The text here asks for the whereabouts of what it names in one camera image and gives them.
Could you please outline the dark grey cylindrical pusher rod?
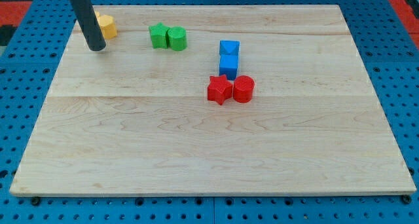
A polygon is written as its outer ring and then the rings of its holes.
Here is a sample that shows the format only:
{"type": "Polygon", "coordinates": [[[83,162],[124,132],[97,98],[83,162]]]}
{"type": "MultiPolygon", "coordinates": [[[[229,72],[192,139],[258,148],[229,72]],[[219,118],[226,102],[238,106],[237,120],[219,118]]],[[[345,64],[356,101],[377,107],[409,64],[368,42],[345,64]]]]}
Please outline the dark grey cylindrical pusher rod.
{"type": "Polygon", "coordinates": [[[69,2],[71,3],[88,48],[94,52],[103,50],[106,47],[106,42],[91,0],[69,0],[69,2]]]}

